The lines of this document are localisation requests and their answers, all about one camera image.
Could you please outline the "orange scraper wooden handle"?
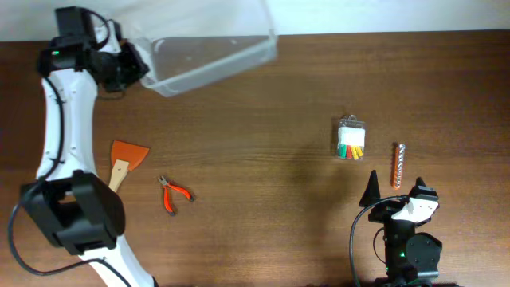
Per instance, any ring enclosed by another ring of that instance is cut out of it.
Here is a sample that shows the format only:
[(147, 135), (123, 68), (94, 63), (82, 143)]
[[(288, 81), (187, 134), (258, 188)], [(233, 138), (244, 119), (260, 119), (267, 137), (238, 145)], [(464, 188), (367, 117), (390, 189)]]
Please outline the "orange scraper wooden handle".
[(112, 172), (109, 188), (117, 192), (129, 171), (134, 171), (147, 157), (149, 147), (114, 140), (111, 148)]

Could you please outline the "clear pack coloured wall plugs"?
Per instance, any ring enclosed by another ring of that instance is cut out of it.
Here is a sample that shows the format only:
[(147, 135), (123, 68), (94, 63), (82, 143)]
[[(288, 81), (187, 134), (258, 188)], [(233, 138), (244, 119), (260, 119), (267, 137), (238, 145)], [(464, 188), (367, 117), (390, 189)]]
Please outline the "clear pack coloured wall plugs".
[(360, 160), (365, 154), (365, 123), (355, 115), (344, 116), (339, 120), (337, 130), (337, 152), (341, 159)]

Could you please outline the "clear plastic container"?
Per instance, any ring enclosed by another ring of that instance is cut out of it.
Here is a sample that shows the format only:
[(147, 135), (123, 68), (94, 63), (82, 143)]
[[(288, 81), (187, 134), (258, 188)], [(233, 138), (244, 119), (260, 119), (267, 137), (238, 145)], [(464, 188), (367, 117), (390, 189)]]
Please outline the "clear plastic container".
[(277, 57), (278, 37), (262, 0), (127, 1), (111, 17), (149, 67), (141, 84), (164, 97)]

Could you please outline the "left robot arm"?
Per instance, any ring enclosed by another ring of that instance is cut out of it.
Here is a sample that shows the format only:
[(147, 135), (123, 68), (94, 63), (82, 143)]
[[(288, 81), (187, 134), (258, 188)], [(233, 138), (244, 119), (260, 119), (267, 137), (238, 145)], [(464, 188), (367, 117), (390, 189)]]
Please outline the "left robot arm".
[(121, 36), (120, 24), (79, 6), (55, 11), (58, 35), (37, 59), (45, 93), (45, 143), (33, 183), (17, 208), (49, 243), (90, 265), (109, 286), (154, 286), (125, 237), (118, 194), (96, 173), (93, 109), (100, 88), (122, 92), (148, 65)]

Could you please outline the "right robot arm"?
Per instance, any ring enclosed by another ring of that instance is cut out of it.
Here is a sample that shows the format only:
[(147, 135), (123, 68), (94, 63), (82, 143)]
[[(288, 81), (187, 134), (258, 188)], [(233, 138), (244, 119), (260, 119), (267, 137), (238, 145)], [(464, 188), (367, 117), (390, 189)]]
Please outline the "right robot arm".
[(431, 234), (416, 229), (431, 220), (439, 207), (437, 192), (418, 177), (410, 193), (382, 198), (376, 171), (372, 171), (367, 188), (359, 201), (359, 221), (368, 214), (368, 221), (382, 225), (385, 277), (377, 278), (375, 286), (431, 286), (439, 277), (438, 263), (442, 243)]

